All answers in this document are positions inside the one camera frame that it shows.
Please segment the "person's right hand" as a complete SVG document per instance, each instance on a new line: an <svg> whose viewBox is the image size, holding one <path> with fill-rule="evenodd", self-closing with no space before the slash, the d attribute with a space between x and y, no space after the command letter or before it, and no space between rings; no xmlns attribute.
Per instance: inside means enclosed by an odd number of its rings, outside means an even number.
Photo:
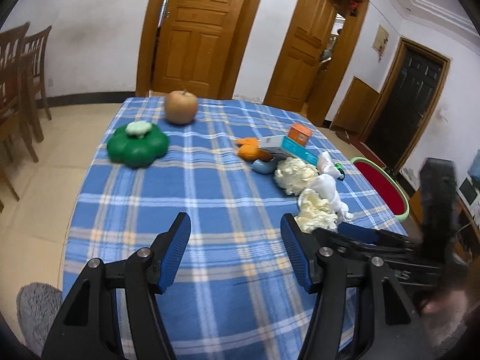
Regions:
<svg viewBox="0 0 480 360"><path fill-rule="evenodd" d="M479 358L479 261L469 266L463 286L425 304L422 322L436 359Z"/></svg>

